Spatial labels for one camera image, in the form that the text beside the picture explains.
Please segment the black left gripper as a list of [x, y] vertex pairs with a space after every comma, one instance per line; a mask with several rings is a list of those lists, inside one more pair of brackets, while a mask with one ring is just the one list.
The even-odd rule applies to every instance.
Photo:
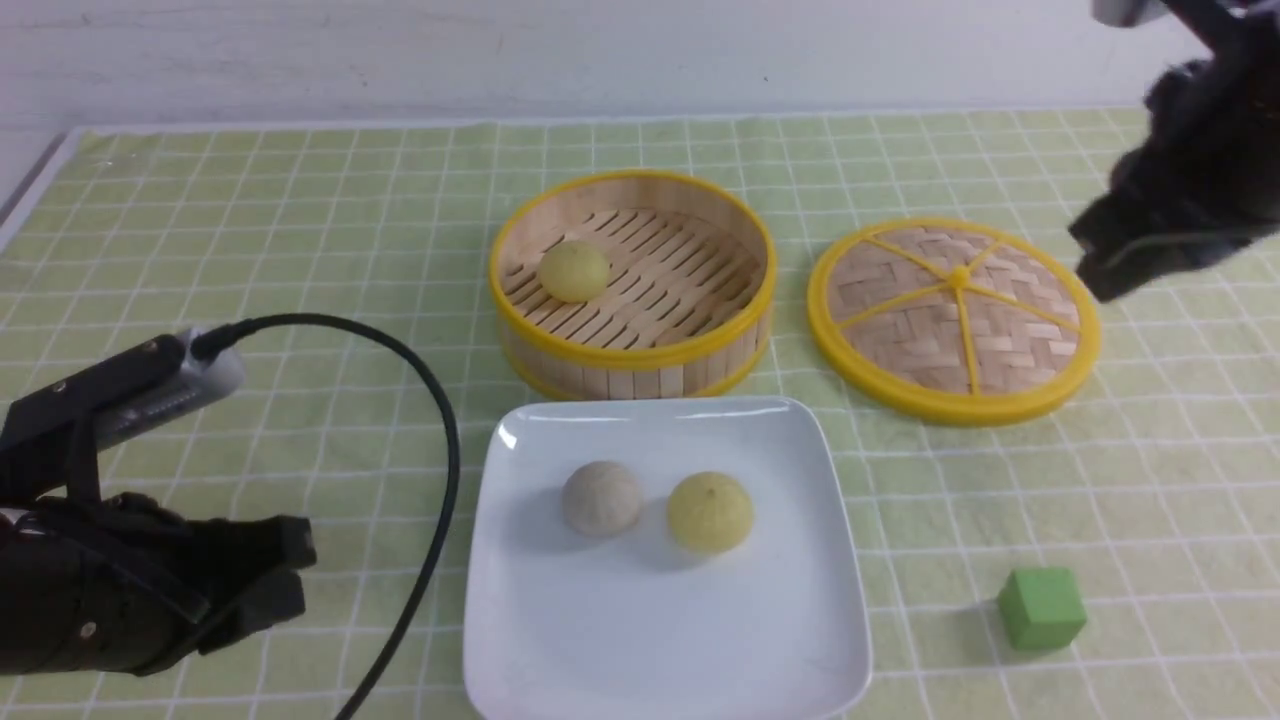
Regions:
[[[188, 550], [196, 577], [184, 569]], [[124, 493], [5, 507], [1, 561], [4, 675], [143, 675], [198, 625], [195, 648], [209, 655], [303, 615], [297, 571], [317, 552], [305, 518], [192, 527]], [[238, 592], [214, 606], [198, 578]]]

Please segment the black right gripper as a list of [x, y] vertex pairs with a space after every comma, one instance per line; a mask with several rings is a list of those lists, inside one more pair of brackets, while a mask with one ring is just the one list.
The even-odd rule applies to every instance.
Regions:
[[1279, 14], [1275, 1], [1096, 1], [1130, 29], [1176, 18], [1208, 50], [1149, 87], [1146, 140], [1069, 225], [1076, 275], [1108, 304], [1166, 275], [1199, 272], [1279, 228]]

